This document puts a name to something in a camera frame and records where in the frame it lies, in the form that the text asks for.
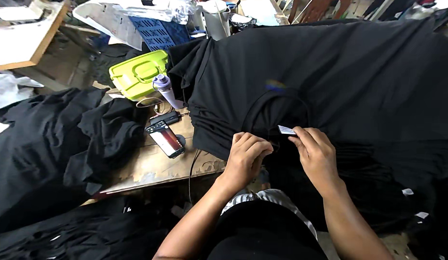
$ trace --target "lime green plastic container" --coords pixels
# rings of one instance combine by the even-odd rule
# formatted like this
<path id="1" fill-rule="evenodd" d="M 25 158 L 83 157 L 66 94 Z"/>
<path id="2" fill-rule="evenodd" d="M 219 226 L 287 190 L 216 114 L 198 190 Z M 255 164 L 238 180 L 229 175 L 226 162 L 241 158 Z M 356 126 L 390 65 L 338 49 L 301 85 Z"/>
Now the lime green plastic container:
<path id="1" fill-rule="evenodd" d="M 123 96 L 140 101 L 155 91 L 153 78 L 159 74 L 166 75 L 167 62 L 168 54 L 164 50 L 156 50 L 119 63 L 108 71 Z"/>

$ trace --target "right hand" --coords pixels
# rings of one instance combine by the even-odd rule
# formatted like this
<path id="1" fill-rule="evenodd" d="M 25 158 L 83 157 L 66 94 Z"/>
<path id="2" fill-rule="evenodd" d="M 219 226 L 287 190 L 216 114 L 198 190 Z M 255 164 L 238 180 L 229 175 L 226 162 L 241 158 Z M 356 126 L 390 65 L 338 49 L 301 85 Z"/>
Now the right hand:
<path id="1" fill-rule="evenodd" d="M 335 196 L 345 187 L 336 168 L 336 150 L 325 133 L 317 128 L 294 127 L 290 136 L 299 151 L 304 172 L 323 198 Z"/>

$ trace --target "blue plastic crate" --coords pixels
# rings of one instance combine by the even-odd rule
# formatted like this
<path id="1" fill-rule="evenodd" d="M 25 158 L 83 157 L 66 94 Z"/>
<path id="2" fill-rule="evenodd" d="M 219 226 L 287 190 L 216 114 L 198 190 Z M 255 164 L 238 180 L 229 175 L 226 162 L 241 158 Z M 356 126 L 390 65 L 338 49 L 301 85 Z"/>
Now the blue plastic crate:
<path id="1" fill-rule="evenodd" d="M 135 28 L 151 51 L 165 50 L 190 41 L 185 25 L 157 19 L 129 16 Z"/>

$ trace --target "black t-shirt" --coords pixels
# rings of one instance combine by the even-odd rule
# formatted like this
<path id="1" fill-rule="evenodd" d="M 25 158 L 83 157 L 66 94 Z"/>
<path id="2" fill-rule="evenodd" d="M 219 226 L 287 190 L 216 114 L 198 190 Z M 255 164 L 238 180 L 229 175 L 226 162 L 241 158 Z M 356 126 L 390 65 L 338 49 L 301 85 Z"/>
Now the black t-shirt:
<path id="1" fill-rule="evenodd" d="M 193 146 L 226 160 L 232 135 L 314 127 L 350 143 L 448 139 L 448 39 L 434 21 L 275 26 L 187 45 L 169 74 Z"/>
<path id="2" fill-rule="evenodd" d="M 208 260 L 325 260 L 309 228 L 289 209 L 254 200 L 231 207 L 205 247 Z"/>

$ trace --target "hand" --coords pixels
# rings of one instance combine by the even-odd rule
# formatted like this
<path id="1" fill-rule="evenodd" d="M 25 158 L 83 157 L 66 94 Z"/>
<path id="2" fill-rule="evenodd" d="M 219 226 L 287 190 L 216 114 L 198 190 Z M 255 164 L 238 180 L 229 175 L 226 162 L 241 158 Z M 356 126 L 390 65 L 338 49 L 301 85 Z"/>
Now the hand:
<path id="1" fill-rule="evenodd" d="M 219 185 L 233 195 L 244 189 L 256 177 L 262 159 L 274 151 L 271 143 L 250 133 L 234 134 L 232 148 L 224 173 L 219 176 Z"/>
<path id="2" fill-rule="evenodd" d="M 338 176 L 336 151 L 326 134 L 316 128 L 295 127 L 299 138 L 290 136 L 299 151 L 304 172 L 323 198 L 335 196 L 344 188 Z"/>

